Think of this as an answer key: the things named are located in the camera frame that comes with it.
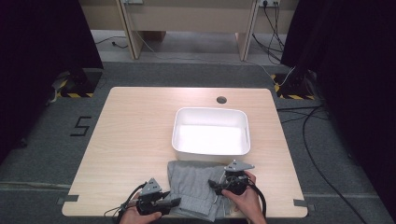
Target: folded gray fabric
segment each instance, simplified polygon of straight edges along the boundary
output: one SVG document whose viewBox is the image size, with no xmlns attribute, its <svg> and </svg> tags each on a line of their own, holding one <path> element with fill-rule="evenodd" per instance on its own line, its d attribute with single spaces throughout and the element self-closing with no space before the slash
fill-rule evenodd
<svg viewBox="0 0 396 224">
<path fill-rule="evenodd" d="M 207 180 L 219 182 L 224 165 L 207 161 L 170 161 L 168 179 L 171 187 L 168 198 L 181 198 L 179 207 L 171 214 L 214 221 L 230 214 L 230 202 L 217 196 Z"/>
</svg>

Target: wall socket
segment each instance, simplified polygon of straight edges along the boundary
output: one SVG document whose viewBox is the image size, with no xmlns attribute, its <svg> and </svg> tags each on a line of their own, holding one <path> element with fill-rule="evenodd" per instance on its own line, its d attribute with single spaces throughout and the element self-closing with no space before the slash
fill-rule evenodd
<svg viewBox="0 0 396 224">
<path fill-rule="evenodd" d="M 276 3 L 279 6 L 280 0 L 266 0 L 267 7 L 276 7 Z M 264 0 L 259 0 L 259 6 L 264 7 Z"/>
</svg>

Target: light wood tabletop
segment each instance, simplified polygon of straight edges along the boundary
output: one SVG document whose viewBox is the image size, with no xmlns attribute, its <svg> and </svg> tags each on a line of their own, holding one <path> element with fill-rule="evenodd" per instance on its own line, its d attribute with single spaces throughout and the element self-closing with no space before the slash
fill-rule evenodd
<svg viewBox="0 0 396 224">
<path fill-rule="evenodd" d="M 227 99 L 219 104 L 217 98 Z M 71 217 L 102 217 L 120 206 L 139 185 L 154 177 L 168 191 L 167 163 L 175 161 L 172 133 L 182 107 L 237 109 L 246 113 L 250 151 L 243 162 L 255 165 L 257 187 L 268 217 L 305 217 L 294 205 L 304 196 L 270 91 L 233 88 L 116 87 L 106 99 L 90 143 L 65 202 Z M 230 217 L 242 217 L 232 213 Z"/>
</svg>

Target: table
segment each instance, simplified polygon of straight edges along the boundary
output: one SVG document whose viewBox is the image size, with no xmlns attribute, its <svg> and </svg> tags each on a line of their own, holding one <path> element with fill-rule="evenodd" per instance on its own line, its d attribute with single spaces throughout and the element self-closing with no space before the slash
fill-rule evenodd
<svg viewBox="0 0 396 224">
<path fill-rule="evenodd" d="M 227 99 L 219 104 L 217 98 Z M 140 184 L 154 177 L 168 191 L 167 163 L 176 160 L 172 131 L 182 107 L 239 109 L 247 114 L 254 164 L 268 217 L 305 217 L 295 206 L 304 196 L 270 91 L 234 88 L 116 87 L 106 99 L 90 143 L 65 202 L 66 216 L 100 217 L 120 206 Z M 233 212 L 230 217 L 242 217 Z"/>
<path fill-rule="evenodd" d="M 143 46 L 139 31 L 235 33 L 241 61 L 247 57 L 256 0 L 143 0 L 117 1 L 134 59 Z"/>
</svg>

